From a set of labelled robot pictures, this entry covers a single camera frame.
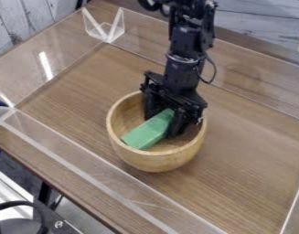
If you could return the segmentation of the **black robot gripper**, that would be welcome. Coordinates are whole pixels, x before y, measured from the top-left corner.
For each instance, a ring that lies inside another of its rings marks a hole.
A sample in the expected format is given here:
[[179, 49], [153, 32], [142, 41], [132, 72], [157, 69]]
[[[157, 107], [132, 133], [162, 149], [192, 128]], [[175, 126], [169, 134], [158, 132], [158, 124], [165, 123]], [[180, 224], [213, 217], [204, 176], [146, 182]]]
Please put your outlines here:
[[203, 120], [207, 102], [199, 96], [196, 87], [199, 76], [196, 69], [203, 58], [183, 58], [166, 53], [164, 74], [144, 72], [142, 92], [144, 119], [148, 120], [164, 108], [175, 110], [165, 130], [165, 137], [183, 134], [189, 124], [197, 125]]

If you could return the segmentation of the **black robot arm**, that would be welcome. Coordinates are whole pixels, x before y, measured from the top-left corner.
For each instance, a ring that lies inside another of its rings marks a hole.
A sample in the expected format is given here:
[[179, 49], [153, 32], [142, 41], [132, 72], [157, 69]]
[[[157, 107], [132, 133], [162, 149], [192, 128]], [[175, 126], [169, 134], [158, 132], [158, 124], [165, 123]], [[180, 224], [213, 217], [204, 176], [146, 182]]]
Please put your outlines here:
[[145, 71], [140, 90], [146, 119], [165, 109], [173, 111], [165, 128], [165, 136], [173, 138], [188, 125], [203, 122], [207, 101], [196, 88], [199, 83], [209, 83], [201, 72], [204, 64], [212, 61], [207, 50], [213, 46], [217, 3], [213, 0], [137, 0], [137, 3], [168, 18], [164, 72]]

